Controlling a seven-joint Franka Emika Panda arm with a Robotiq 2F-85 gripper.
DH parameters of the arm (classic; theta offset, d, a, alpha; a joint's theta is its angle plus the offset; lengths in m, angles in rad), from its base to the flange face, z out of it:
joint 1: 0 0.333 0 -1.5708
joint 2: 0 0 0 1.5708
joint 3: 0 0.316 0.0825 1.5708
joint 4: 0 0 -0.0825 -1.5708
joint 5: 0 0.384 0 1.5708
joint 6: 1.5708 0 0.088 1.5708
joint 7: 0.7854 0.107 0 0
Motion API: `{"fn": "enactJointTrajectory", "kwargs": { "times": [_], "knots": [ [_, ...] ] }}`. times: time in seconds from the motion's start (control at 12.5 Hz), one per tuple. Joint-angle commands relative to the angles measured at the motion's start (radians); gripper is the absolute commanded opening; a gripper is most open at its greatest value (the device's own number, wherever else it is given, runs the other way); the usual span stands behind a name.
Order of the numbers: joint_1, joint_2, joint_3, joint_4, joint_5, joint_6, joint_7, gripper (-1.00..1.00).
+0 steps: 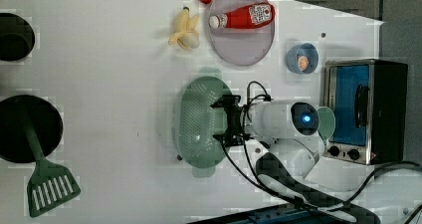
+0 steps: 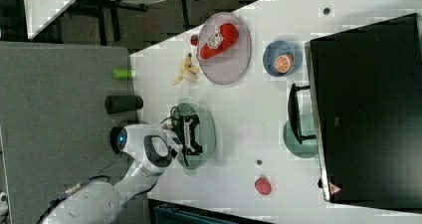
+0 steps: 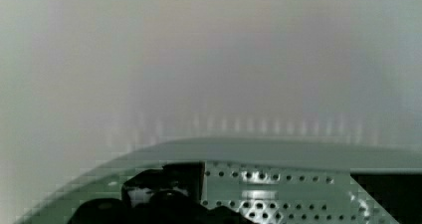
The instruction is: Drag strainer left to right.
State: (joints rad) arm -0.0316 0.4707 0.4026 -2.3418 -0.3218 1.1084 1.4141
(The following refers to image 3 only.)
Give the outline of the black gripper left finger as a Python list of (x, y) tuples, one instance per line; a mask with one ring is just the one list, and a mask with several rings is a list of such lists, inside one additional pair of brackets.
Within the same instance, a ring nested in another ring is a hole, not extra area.
[(173, 190), (199, 202), (202, 196), (205, 164), (181, 162), (151, 168), (127, 180), (120, 190), (122, 202), (128, 207), (148, 203), (159, 191)]

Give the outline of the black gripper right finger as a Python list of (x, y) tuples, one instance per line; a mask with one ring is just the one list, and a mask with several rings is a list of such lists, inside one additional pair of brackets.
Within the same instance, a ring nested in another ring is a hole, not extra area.
[(421, 224), (420, 174), (352, 173), (351, 177), (400, 224)]

